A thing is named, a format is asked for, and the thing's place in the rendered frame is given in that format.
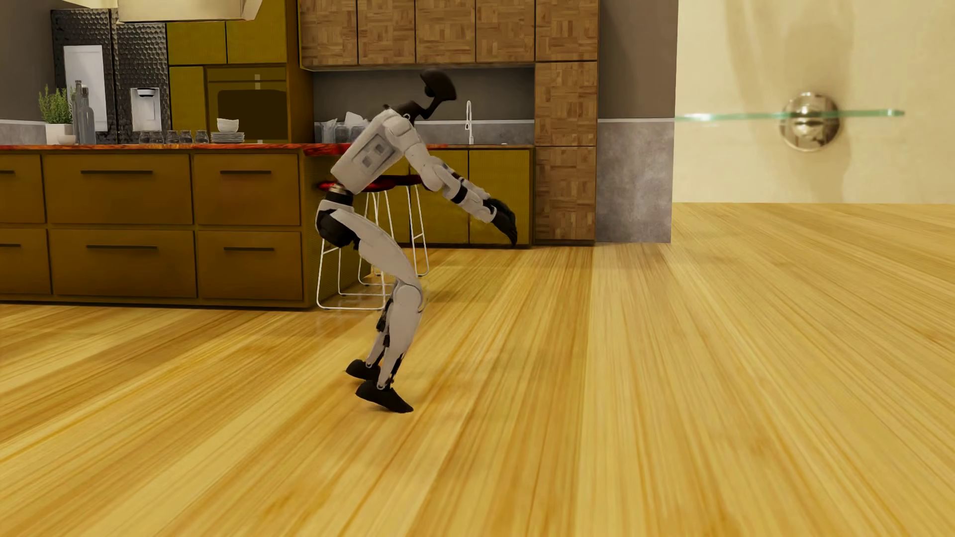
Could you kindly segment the black robot head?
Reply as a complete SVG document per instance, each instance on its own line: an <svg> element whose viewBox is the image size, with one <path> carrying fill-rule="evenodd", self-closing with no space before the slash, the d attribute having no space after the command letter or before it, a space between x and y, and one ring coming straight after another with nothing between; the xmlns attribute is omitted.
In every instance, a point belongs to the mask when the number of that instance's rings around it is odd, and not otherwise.
<svg viewBox="0 0 955 537"><path fill-rule="evenodd" d="M429 106L424 107L414 100L409 100L392 107L398 115L406 117L411 123L415 123L418 118L429 119L442 103L458 98L456 86L445 71L429 68L421 72L420 77L425 84L425 95L432 99Z"/></svg>

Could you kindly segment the parquet wood wall cabinets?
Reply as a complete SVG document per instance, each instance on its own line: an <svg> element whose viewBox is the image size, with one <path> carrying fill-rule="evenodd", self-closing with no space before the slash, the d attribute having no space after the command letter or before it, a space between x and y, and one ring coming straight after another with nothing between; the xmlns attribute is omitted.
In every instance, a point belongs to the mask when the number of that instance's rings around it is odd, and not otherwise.
<svg viewBox="0 0 955 537"><path fill-rule="evenodd" d="M311 71L598 58L600 0L297 0Z"/></svg>

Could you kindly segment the potted green plant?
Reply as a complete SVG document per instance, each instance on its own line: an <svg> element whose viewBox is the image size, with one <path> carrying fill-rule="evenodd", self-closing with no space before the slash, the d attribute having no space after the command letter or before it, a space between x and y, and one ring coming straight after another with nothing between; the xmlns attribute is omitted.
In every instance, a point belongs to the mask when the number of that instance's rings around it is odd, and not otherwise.
<svg viewBox="0 0 955 537"><path fill-rule="evenodd" d="M60 144L60 139L75 139L72 101L68 89L50 91L49 86L38 93L38 106L46 123L46 143Z"/></svg>

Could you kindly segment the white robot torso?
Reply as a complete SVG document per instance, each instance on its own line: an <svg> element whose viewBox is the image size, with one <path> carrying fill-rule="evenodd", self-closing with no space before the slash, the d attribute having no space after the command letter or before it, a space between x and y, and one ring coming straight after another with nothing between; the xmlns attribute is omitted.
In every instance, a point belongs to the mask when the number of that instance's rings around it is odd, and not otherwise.
<svg viewBox="0 0 955 537"><path fill-rule="evenodd" d="M388 108L370 121L330 169L345 191L361 193L420 142L409 117Z"/></svg>

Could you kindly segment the grey glass bottle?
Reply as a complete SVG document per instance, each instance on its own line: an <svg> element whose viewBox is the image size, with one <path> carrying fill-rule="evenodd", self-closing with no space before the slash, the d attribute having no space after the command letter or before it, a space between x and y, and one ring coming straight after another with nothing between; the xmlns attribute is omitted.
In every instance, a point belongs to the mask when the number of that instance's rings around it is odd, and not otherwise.
<svg viewBox="0 0 955 537"><path fill-rule="evenodd" d="M76 80L73 92L73 120L76 144L96 144L95 113L90 104L89 87Z"/></svg>

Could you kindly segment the cream range hood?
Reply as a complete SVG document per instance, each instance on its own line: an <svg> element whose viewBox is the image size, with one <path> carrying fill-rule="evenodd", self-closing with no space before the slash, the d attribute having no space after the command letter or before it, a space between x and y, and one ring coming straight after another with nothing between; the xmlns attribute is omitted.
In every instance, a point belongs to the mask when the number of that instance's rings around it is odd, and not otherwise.
<svg viewBox="0 0 955 537"><path fill-rule="evenodd" d="M264 0L63 0L72 6L114 8L120 23L254 20Z"/></svg>

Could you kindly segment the chrome round wall mount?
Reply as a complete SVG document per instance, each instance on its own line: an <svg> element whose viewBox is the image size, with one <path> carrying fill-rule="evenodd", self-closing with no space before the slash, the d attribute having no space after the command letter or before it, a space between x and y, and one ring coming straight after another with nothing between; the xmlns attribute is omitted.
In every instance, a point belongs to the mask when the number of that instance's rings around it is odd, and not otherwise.
<svg viewBox="0 0 955 537"><path fill-rule="evenodd" d="M834 142L842 120L838 105L827 95L804 91L782 110L778 130L785 143L801 152L813 152Z"/></svg>

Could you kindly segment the green glass shelf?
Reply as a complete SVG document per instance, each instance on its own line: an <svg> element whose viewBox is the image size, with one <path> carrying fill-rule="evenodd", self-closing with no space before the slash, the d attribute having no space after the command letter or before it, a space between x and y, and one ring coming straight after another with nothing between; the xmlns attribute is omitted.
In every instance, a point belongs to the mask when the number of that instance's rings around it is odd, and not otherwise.
<svg viewBox="0 0 955 537"><path fill-rule="evenodd" d="M901 109L862 109L862 110L810 110L798 108L794 112L760 112L760 113L733 113L709 114L693 113L675 116L674 122L715 122L734 120L784 120L797 118L829 119L842 117L902 117L905 111Z"/></svg>

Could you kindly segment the built-in olive oven cabinet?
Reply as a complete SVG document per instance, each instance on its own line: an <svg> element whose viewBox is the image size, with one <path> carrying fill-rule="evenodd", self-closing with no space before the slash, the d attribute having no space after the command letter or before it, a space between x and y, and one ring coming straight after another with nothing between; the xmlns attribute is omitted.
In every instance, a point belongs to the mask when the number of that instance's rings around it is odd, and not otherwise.
<svg viewBox="0 0 955 537"><path fill-rule="evenodd" d="M247 143L312 142L298 11L297 0L262 0L252 20L167 23L172 128L217 132L227 118Z"/></svg>

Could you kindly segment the dark steel refrigerator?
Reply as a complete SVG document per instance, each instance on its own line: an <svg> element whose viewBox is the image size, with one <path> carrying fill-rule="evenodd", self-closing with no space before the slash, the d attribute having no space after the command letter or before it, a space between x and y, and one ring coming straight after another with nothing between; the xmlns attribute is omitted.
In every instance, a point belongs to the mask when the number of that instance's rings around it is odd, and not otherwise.
<svg viewBox="0 0 955 537"><path fill-rule="evenodd" d="M57 88L90 89L100 144L138 142L132 96L157 88L158 131L172 128L166 25L121 23L115 8L62 8L50 12Z"/></svg>

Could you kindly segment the wooden kitchen island with drawers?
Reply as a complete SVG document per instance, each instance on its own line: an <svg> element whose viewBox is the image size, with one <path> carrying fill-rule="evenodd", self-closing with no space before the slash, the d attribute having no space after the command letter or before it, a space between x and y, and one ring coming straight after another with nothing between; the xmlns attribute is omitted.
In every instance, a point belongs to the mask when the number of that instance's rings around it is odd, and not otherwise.
<svg viewBox="0 0 955 537"><path fill-rule="evenodd" d="M310 309L336 144L0 145L0 302Z"/></svg>

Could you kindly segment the tall parquet wood cabinet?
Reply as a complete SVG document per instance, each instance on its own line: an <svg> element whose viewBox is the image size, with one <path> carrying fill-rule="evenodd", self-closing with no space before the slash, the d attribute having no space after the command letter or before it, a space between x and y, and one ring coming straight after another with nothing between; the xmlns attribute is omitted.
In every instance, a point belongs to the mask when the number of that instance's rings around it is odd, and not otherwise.
<svg viewBox="0 0 955 537"><path fill-rule="evenodd" d="M536 0L534 241L596 236L600 0Z"/></svg>

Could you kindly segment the black right robot foot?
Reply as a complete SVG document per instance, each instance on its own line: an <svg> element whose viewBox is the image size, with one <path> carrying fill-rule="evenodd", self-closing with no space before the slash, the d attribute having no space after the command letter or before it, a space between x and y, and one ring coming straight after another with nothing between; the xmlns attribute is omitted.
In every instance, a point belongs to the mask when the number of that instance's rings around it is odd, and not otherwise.
<svg viewBox="0 0 955 537"><path fill-rule="evenodd" d="M405 414L413 411L412 406L400 397L389 382L385 384L385 387L379 388L377 381L366 380L358 386L355 396L379 405L392 413Z"/></svg>

